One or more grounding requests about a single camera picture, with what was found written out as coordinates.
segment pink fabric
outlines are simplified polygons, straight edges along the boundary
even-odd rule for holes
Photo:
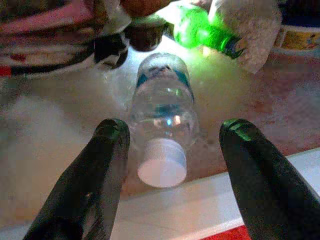
[[[18,34],[81,23],[94,17],[90,9],[83,0],[74,0],[63,7],[0,25],[0,34]]]

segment green glass bottle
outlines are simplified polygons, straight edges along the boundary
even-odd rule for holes
[[[204,45],[235,59],[246,47],[245,41],[240,37],[210,25],[208,14],[201,7],[175,5],[158,14],[174,25],[175,41],[186,48]]]

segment red surface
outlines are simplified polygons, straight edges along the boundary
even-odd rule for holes
[[[203,240],[251,240],[247,228],[239,226],[237,228],[219,233],[214,236],[209,236]]]
[[[11,67],[0,66],[0,77],[9,77],[9,76],[11,76]]]

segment plastic water bottle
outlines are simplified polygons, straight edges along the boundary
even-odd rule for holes
[[[168,188],[187,174],[186,151],[199,124],[186,64],[169,53],[155,53],[140,65],[129,127],[133,145],[143,154],[139,178]]]

